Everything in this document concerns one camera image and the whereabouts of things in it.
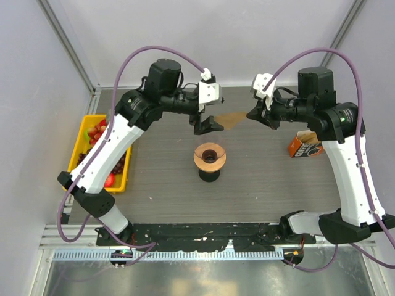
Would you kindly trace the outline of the brown paper coffee filter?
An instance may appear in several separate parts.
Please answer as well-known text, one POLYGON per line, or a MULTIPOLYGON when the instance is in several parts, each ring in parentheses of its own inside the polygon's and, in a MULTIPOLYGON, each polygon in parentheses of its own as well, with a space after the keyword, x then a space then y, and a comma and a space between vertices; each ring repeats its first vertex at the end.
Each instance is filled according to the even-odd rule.
POLYGON ((243 120, 247 119, 246 115, 246 112, 224 113, 216 115, 214 120, 219 125, 223 126, 224 130, 230 130, 237 124, 241 123, 243 120))

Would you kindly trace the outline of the pink glass dripper cone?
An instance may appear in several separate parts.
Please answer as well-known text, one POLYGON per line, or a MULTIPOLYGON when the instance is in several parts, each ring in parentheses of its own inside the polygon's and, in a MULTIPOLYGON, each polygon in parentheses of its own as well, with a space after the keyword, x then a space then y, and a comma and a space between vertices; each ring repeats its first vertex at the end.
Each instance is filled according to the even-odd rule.
POLYGON ((193 155, 195 163, 213 164, 225 156, 225 140, 222 137, 209 134, 198 137, 193 155))

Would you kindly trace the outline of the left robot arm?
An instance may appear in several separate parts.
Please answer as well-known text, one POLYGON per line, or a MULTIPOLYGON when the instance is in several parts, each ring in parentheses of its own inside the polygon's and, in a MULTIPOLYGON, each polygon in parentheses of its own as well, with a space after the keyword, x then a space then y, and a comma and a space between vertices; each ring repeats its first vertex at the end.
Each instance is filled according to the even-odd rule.
POLYGON ((80 206, 108 228, 110 238, 118 245, 131 241, 130 222, 104 183, 127 149, 165 112, 188 115, 195 135, 223 130, 212 116, 201 119, 207 105, 223 102, 216 77, 205 68, 193 91, 187 91, 182 83, 178 62, 171 59, 154 62, 141 86, 127 91, 118 101, 112 122, 87 156, 74 170, 63 171, 57 177, 80 206))

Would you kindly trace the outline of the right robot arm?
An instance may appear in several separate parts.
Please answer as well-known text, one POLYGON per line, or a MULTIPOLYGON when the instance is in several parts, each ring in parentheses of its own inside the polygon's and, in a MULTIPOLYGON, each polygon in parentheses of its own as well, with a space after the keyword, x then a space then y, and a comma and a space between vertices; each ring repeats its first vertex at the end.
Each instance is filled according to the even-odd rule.
POLYGON ((293 243, 301 234, 314 234, 332 244, 350 244, 394 228, 394 216, 385 212, 375 192, 365 131, 357 131, 358 106, 336 101, 333 72, 326 67, 300 70, 298 92, 292 98, 277 94, 274 83, 271 74, 256 75, 251 91, 257 104, 247 118, 274 130, 283 121, 306 123, 329 158, 341 202, 334 212, 296 211, 282 216, 280 238, 293 243))

